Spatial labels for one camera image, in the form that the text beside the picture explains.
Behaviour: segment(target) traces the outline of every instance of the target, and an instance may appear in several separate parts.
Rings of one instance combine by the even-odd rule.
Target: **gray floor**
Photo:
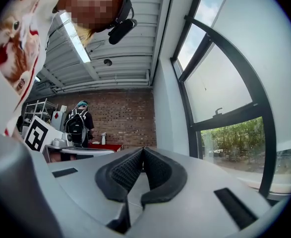
[[[150,191],[149,182],[145,173],[141,173],[135,185],[127,196],[131,224],[142,214],[141,196]]]

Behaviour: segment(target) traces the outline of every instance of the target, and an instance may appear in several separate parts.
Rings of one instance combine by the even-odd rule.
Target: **green foliage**
[[[237,156],[256,156],[265,150],[262,118],[205,130],[201,134],[206,152],[223,149],[223,154],[229,155],[229,160]]]

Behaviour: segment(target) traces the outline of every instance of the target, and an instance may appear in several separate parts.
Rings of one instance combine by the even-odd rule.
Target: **black slot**
[[[81,154],[77,154],[76,159],[77,160],[83,160],[83,159],[89,159],[89,158],[93,158],[93,155],[81,155]]]
[[[73,174],[75,172],[78,172],[78,170],[76,168],[70,168],[70,169],[54,171],[54,172],[52,172],[52,174],[55,178],[58,178],[58,177],[63,177],[66,175]]]
[[[228,189],[214,191],[232,219],[240,229],[244,229],[257,220],[254,214]]]

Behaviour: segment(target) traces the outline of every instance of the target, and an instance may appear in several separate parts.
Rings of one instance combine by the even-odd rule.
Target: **person with backpack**
[[[64,126],[65,132],[72,135],[74,144],[87,148],[95,130],[92,116],[88,112],[88,102],[80,101],[73,110],[69,111]]]

